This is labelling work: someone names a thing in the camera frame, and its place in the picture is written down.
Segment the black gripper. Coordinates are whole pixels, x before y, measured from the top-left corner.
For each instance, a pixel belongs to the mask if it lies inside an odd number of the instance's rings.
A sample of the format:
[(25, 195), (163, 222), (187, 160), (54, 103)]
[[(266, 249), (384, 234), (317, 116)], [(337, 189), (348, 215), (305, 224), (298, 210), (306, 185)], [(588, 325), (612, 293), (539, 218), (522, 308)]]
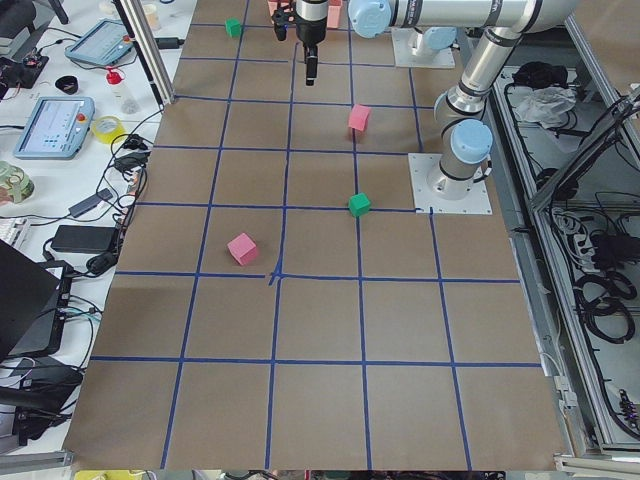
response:
[(327, 0), (298, 0), (295, 2), (296, 33), (304, 45), (306, 86), (313, 86), (317, 78), (317, 45), (326, 37), (327, 19)]

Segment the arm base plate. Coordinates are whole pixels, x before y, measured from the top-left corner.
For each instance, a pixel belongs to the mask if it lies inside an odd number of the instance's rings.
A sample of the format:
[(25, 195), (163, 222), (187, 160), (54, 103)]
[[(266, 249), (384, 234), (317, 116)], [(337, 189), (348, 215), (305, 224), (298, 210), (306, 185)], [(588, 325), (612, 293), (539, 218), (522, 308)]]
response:
[(491, 215), (483, 171), (468, 180), (453, 180), (440, 169), (441, 154), (410, 153), (409, 172), (414, 209), (424, 214)]
[(456, 41), (455, 27), (391, 30), (395, 65), (407, 68), (453, 69), (452, 45)]

